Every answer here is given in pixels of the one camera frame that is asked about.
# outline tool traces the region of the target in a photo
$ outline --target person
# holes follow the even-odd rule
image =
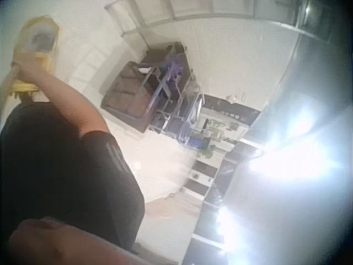
[[[13,242],[19,234],[23,242],[36,239],[27,239],[34,229],[28,224],[46,223],[65,224],[70,231],[129,250],[145,203],[103,117],[79,92],[44,71],[31,54],[15,54],[13,63],[20,67],[20,78],[36,84],[50,102],[23,100],[1,132],[2,251],[10,249],[10,237]],[[59,234],[58,248],[68,233]],[[53,242],[44,245],[55,246]]]

